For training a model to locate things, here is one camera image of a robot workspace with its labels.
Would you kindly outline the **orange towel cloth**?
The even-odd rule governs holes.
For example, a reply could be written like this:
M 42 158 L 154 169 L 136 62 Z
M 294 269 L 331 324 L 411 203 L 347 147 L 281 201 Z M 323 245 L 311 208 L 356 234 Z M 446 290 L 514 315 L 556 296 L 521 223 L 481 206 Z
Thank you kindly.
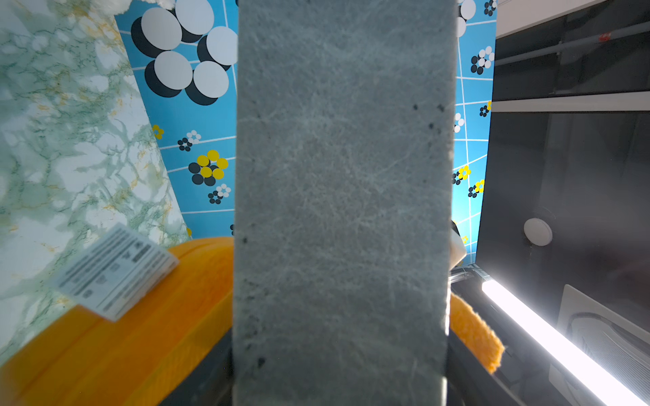
M 118 321 L 76 307 L 1 369 L 4 405 L 159 405 L 232 330 L 232 405 L 443 405 L 452 331 L 494 377 L 504 351 L 440 267 L 231 238 Z

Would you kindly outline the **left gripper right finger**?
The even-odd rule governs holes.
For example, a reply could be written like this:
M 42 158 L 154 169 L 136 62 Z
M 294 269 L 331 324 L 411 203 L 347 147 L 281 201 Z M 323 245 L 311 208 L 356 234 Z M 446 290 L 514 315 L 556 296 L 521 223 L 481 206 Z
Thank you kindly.
M 490 375 L 452 331 L 446 360 L 447 405 L 524 405 L 509 389 Z

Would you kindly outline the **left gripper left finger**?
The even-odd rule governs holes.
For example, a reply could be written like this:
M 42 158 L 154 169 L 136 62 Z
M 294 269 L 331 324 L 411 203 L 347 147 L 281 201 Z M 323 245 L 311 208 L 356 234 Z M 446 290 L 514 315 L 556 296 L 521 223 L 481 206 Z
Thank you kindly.
M 233 404 L 232 330 L 220 339 L 198 366 L 159 405 Z

